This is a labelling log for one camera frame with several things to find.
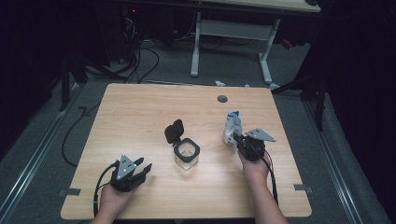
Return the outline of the metal floor rail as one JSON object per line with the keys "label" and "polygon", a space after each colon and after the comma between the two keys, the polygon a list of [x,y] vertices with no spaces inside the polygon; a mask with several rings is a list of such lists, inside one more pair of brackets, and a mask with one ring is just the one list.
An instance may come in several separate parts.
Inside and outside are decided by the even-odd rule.
{"label": "metal floor rail", "polygon": [[0,161],[0,224],[7,224],[46,157],[54,136],[84,84],[73,84],[70,101],[61,110],[61,87],[34,114],[8,154]]}
{"label": "metal floor rail", "polygon": [[354,200],[352,199],[349,187],[347,186],[347,182],[343,178],[340,169],[337,165],[336,159],[332,154],[332,150],[330,145],[326,139],[326,136],[323,131],[321,131],[315,120],[315,111],[313,106],[310,103],[302,102],[304,110],[309,117],[310,123],[313,126],[316,137],[319,141],[320,148],[325,160],[325,163],[328,167],[330,177],[334,184],[335,190],[337,192],[338,198],[341,204],[344,207],[346,212],[346,216],[349,220],[350,224],[363,224],[361,215],[356,207]]}

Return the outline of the person's left hand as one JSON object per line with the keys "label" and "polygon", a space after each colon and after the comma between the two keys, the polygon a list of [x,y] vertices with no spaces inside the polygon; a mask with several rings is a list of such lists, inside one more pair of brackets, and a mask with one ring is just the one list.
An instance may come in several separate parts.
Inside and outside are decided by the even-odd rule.
{"label": "person's left hand", "polygon": [[116,217],[124,210],[133,195],[134,189],[121,192],[111,186],[104,186],[101,192],[99,212]]}

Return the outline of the black metal stand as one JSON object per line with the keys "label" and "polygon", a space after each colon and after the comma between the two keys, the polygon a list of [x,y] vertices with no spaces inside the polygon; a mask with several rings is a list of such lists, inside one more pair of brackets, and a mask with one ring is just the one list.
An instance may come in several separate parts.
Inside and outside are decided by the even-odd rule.
{"label": "black metal stand", "polygon": [[64,111],[70,101],[70,76],[73,76],[77,84],[85,84],[88,81],[84,64],[74,54],[67,54],[62,60],[62,103],[60,111]]}
{"label": "black metal stand", "polygon": [[302,101],[316,101],[314,122],[320,131],[323,131],[322,120],[325,109],[324,101],[326,95],[327,73],[314,73],[312,75],[297,78],[285,85],[272,90],[272,94],[279,94],[286,90],[301,88],[300,98]]}

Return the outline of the blue and white milk carton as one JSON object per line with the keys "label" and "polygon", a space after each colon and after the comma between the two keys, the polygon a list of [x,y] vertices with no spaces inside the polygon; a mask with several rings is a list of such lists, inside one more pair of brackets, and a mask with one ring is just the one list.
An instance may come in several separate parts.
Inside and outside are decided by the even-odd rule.
{"label": "blue and white milk carton", "polygon": [[242,134],[241,119],[239,112],[234,111],[227,115],[225,126],[223,130],[223,143],[233,152],[237,151],[237,142],[235,137],[240,137]]}

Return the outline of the white-framed desk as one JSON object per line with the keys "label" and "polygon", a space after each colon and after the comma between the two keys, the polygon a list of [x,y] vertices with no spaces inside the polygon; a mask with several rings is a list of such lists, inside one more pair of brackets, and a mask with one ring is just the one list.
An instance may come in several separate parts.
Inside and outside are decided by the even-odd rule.
{"label": "white-framed desk", "polygon": [[[309,15],[310,13],[316,14],[320,12],[319,5],[316,2],[310,3],[310,0],[197,0],[198,7],[206,6],[209,3],[220,4],[225,7],[251,7],[259,11],[275,13],[291,12]],[[202,19],[200,12],[196,13],[195,19],[194,48],[191,59],[192,77],[197,77],[199,74],[200,39],[202,35],[259,40],[266,43],[263,52],[258,54],[264,82],[269,85],[271,90],[279,88],[279,85],[276,85],[272,80],[267,62],[281,22],[279,16],[275,16],[273,20],[270,20],[269,24]]]}

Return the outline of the glass jar with black lid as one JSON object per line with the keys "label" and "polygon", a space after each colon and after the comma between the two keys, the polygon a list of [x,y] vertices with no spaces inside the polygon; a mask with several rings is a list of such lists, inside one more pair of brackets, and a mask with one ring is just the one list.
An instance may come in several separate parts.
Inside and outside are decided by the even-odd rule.
{"label": "glass jar with black lid", "polygon": [[190,170],[199,160],[200,147],[190,138],[182,139],[184,125],[181,119],[175,120],[164,130],[166,141],[172,145],[175,163],[183,170]]}

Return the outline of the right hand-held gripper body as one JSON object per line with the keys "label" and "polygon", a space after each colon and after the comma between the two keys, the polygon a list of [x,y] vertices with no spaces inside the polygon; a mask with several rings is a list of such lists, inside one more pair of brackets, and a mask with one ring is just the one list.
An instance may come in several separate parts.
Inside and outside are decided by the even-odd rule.
{"label": "right hand-held gripper body", "polygon": [[245,141],[243,145],[238,144],[238,150],[249,161],[257,161],[264,156],[265,142],[275,142],[275,138],[261,128],[247,131],[243,135]]}

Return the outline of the person's right hand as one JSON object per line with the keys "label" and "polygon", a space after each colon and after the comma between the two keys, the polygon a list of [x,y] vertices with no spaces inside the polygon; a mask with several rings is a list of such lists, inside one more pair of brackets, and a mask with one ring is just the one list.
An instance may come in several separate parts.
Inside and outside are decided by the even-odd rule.
{"label": "person's right hand", "polygon": [[238,153],[243,166],[243,174],[249,185],[266,185],[269,170],[263,161],[249,161]]}

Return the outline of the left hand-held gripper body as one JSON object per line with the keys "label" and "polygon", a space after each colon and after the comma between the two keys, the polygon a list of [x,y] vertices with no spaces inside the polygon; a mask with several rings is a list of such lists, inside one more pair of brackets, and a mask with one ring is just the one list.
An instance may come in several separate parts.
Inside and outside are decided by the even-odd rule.
{"label": "left hand-held gripper body", "polygon": [[134,173],[137,167],[126,155],[122,155],[116,170],[112,173],[110,185],[118,191],[131,191],[137,188],[146,181],[145,175],[139,176]]}

